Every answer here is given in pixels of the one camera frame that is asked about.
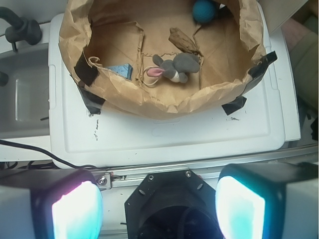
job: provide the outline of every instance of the screw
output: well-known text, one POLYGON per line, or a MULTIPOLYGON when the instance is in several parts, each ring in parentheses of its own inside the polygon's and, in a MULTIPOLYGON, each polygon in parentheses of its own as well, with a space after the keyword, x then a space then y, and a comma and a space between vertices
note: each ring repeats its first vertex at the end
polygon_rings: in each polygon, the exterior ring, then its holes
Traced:
POLYGON ((99 185, 105 185, 105 184, 107 184, 107 182, 108 182, 108 180, 106 179, 105 176, 102 176, 102 177, 100 177, 100 178, 97 180, 97 183, 98 183, 99 185))
POLYGON ((191 172, 190 171, 186 171, 185 175, 186 175, 187 178, 190 178, 191 177, 191 172))

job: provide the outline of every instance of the blue ball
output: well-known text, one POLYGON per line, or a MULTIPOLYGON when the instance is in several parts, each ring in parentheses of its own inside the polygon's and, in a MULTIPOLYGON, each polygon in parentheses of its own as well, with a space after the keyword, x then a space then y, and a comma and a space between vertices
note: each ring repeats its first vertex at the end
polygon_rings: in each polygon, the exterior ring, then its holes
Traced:
POLYGON ((198 0, 193 7, 193 17, 199 23, 208 23, 216 15, 215 3, 211 0, 198 0))

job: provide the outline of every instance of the blue block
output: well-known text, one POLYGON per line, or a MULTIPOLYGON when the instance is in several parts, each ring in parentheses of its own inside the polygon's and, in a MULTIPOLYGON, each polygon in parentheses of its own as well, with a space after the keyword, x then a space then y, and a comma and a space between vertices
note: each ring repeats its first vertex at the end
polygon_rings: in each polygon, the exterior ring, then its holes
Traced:
POLYGON ((132 72, 133 72, 133 67, 130 64, 124 64, 120 66, 108 66, 106 67, 107 69, 114 71, 118 73, 119 75, 125 77, 128 80, 132 80, 132 72))

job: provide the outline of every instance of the brown paper bag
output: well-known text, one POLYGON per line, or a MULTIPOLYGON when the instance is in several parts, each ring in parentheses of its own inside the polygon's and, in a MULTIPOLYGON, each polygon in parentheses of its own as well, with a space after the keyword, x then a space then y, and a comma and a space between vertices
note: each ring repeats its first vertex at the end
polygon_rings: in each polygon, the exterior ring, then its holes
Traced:
POLYGON ((221 106, 241 95, 262 56, 263 23, 255 0, 217 0, 232 14, 200 26, 195 0, 69 0, 60 30, 62 59, 74 81, 104 99, 104 108, 163 120, 221 106), (181 52, 170 28, 192 39, 201 70, 186 84, 160 79, 146 86, 143 70, 152 56, 181 52), (132 80, 106 69, 129 63, 132 80))

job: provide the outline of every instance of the gray stuffed bunny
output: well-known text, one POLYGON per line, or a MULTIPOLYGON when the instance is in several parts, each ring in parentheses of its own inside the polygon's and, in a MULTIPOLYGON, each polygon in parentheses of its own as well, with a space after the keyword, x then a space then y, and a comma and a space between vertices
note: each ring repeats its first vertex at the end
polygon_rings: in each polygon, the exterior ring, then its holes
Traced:
POLYGON ((196 73, 200 69, 198 56, 189 53, 179 53, 173 60, 163 60, 160 56, 154 55, 153 62, 159 67, 152 67, 147 70, 150 77, 164 77, 173 82, 186 83, 186 73, 196 73))

